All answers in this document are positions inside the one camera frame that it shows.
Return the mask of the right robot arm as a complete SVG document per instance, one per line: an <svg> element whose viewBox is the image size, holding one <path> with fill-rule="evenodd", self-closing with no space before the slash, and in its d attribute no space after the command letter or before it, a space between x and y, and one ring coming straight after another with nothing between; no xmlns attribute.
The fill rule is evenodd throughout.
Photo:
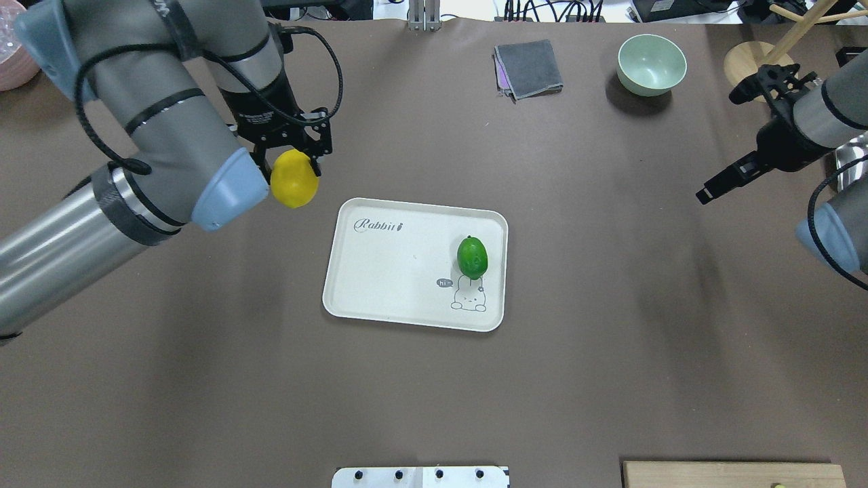
<svg viewBox="0 0 868 488"><path fill-rule="evenodd" d="M697 192L702 204L778 170L797 172L838 154L866 136L867 56L861 52L815 87L815 73L799 77L799 64L764 64L739 81L732 103L756 97L771 117L756 135L756 148L707 180ZM819 260L834 260L844 271L866 271L866 176L843 186L816 205L797 225L797 238Z"/></svg>

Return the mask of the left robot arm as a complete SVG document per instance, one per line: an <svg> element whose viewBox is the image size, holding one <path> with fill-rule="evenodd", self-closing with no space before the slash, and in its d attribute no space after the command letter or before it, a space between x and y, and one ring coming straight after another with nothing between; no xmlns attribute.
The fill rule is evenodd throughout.
<svg viewBox="0 0 868 488"><path fill-rule="evenodd" d="M2 343L186 224L224 228L332 151L334 108L304 112L292 37L258 1L41 1L14 31L106 157L59 204L2 241Z"/></svg>

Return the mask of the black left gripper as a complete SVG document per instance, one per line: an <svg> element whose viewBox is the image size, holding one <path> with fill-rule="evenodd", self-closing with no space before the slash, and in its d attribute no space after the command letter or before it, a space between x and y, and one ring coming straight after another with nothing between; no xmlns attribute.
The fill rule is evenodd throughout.
<svg viewBox="0 0 868 488"><path fill-rule="evenodd" d="M327 108L302 111L285 74L257 92L221 87L220 93L235 118L238 136L254 145L249 155L264 178L272 176L267 151L281 147L307 155L314 176L322 177L319 159L334 152Z"/></svg>

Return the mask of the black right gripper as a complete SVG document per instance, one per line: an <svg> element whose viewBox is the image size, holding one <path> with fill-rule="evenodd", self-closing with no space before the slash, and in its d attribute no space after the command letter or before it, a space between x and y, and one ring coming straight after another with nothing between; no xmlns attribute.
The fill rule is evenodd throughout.
<svg viewBox="0 0 868 488"><path fill-rule="evenodd" d="M763 64L729 93L735 105L762 97L771 118L757 133L756 149L707 180L695 194L701 204L746 186L773 169L796 172L824 157L825 148L807 138L795 123L795 105L811 93L807 85L816 80L814 72L799 78L799 70L799 64Z"/></svg>

